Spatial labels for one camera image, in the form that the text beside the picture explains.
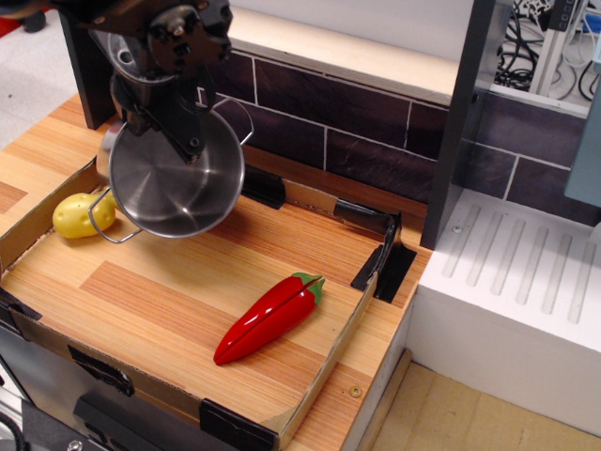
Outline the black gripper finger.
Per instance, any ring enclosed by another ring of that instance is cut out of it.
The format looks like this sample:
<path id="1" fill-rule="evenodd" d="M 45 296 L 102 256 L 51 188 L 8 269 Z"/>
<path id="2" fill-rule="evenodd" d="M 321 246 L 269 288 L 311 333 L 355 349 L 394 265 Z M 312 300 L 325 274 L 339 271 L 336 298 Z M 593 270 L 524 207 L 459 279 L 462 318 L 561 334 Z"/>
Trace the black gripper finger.
<path id="1" fill-rule="evenodd" d="M 142 136 L 150 128 L 149 118 L 144 111 L 140 112 L 122 107 L 121 118 L 134 136 Z"/>
<path id="2" fill-rule="evenodd" d="M 175 150 L 180 151 L 178 140 L 180 125 L 177 117 L 173 117 L 172 115 L 148 115 L 147 120 L 154 130 L 161 132 L 165 136 Z"/>

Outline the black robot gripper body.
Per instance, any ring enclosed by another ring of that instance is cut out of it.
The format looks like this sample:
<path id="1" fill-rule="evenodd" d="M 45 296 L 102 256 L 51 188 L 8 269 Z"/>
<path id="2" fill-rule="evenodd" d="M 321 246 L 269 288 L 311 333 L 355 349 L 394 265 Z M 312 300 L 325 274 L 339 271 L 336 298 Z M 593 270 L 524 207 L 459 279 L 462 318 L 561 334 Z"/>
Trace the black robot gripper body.
<path id="1" fill-rule="evenodd" d="M 147 39 L 110 34 L 108 60 L 115 73 L 111 95 L 117 110 L 172 115 L 180 125 L 180 159 L 196 161 L 205 147 L 201 116 L 216 101 L 208 61 L 210 45 L 201 38 L 166 33 Z"/>

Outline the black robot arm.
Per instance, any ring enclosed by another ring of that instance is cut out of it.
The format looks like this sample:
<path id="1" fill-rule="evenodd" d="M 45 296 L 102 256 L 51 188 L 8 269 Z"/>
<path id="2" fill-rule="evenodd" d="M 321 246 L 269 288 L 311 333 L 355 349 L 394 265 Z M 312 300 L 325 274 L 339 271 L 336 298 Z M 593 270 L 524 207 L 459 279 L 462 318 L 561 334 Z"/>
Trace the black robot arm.
<path id="1" fill-rule="evenodd" d="M 206 137 L 216 101 L 210 66 L 231 50 L 226 1 L 31 1 L 61 18 L 87 125 L 112 115 L 142 136 L 161 133 L 185 162 Z"/>

